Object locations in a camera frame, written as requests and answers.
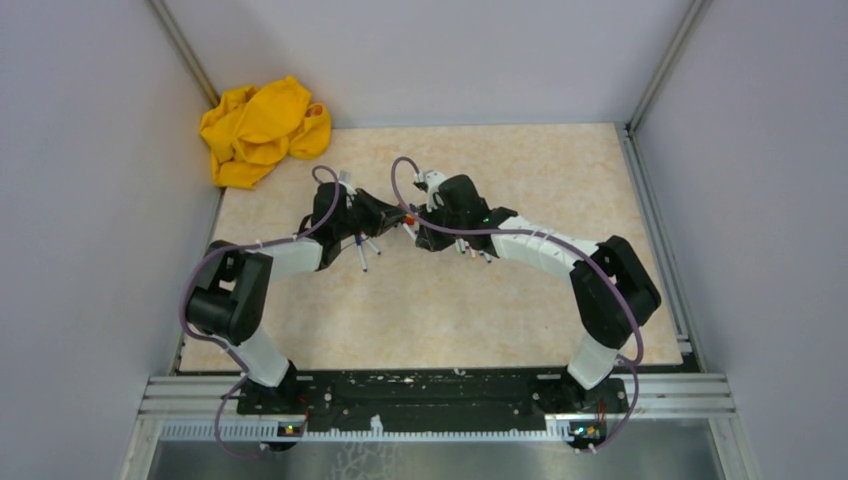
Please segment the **aluminium frame rail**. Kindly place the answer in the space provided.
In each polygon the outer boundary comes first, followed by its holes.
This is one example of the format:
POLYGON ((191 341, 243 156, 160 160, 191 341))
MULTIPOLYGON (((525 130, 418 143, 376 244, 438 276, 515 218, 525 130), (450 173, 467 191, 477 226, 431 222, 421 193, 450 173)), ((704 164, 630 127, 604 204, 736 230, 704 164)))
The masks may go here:
POLYGON ((604 411, 619 415, 625 402, 656 418, 725 417, 736 412, 721 374, 614 375, 585 391, 553 372, 534 370, 315 372, 298 379, 291 400, 258 387, 235 387, 234 376, 153 377, 144 391, 143 416, 294 414, 355 407, 500 407, 511 414, 538 409, 555 415, 604 411))

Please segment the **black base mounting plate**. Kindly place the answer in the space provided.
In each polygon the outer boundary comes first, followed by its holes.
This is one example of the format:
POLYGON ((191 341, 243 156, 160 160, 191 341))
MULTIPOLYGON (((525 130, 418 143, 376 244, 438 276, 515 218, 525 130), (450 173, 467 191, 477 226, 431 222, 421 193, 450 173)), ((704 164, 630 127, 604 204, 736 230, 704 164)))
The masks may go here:
POLYGON ((378 418, 390 432, 541 430, 548 414, 598 420, 628 409, 624 383, 585 390, 565 367, 301 370, 289 388, 247 382, 242 415, 306 415, 307 429, 364 431, 378 418))

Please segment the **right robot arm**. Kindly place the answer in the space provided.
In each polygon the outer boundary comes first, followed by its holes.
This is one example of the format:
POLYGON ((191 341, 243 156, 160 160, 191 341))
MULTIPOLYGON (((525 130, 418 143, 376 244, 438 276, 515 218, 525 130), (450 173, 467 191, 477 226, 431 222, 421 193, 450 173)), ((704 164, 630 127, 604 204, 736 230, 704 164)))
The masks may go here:
POLYGON ((437 252, 460 243, 487 259, 520 262, 571 285, 585 335, 566 367, 571 378, 563 398, 576 412, 590 411, 621 349, 662 303, 631 244, 616 235, 603 242, 574 239, 509 208, 491 208, 464 174, 430 170, 416 174, 414 184, 427 195, 415 209, 421 220, 417 247, 437 252))

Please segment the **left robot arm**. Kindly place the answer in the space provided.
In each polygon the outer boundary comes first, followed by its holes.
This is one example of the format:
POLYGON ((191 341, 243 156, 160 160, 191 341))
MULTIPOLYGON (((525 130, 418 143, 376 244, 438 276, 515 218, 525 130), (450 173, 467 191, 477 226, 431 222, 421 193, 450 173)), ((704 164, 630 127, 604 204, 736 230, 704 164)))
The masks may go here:
POLYGON ((403 224, 405 211, 345 182, 322 183, 312 211, 295 234, 266 243, 209 245, 183 293, 179 320, 188 336, 221 347, 262 386, 260 399, 277 414, 300 399, 296 372, 261 327, 271 283, 327 269, 345 240, 366 241, 403 224))

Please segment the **yellow crumpled cloth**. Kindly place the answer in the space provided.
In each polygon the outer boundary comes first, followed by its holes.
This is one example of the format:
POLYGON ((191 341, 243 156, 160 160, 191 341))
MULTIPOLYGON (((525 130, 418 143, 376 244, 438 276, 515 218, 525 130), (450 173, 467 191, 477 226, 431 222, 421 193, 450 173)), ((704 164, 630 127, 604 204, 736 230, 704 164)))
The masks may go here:
POLYGON ((225 91, 198 127, 213 184, 243 190, 256 188, 287 157, 320 157, 332 130, 328 107, 291 75, 225 91))

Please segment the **blue capped white marker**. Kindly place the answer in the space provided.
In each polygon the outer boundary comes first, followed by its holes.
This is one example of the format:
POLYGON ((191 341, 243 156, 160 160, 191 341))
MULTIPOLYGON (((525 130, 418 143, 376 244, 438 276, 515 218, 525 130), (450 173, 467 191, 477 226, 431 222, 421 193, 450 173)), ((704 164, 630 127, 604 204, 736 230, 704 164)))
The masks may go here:
POLYGON ((359 256, 360 266, 363 272, 368 272, 368 264, 364 250, 364 241, 363 238, 359 234, 354 235, 354 240, 359 256))

